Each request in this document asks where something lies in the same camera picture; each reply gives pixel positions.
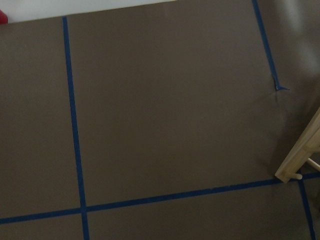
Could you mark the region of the wooden plate rack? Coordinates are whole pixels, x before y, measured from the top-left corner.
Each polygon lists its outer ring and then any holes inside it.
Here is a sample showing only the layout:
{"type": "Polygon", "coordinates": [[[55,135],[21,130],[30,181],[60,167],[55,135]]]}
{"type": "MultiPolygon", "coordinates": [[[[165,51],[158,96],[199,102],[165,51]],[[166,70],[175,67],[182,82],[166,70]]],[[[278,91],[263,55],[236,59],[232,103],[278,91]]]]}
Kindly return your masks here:
{"type": "Polygon", "coordinates": [[[317,110],[297,142],[294,144],[274,176],[283,183],[290,180],[302,180],[298,170],[309,164],[315,170],[320,170],[320,165],[311,159],[311,156],[320,152],[320,111],[317,110]]]}

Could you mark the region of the red cylinder bottle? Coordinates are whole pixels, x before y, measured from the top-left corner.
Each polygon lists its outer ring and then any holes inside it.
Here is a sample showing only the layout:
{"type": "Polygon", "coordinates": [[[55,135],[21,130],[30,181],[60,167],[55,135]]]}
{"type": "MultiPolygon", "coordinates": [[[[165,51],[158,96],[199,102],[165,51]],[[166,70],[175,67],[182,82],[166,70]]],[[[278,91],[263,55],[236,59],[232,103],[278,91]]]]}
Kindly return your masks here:
{"type": "Polygon", "coordinates": [[[8,16],[2,10],[0,10],[0,25],[8,24],[8,22],[8,16]]]}

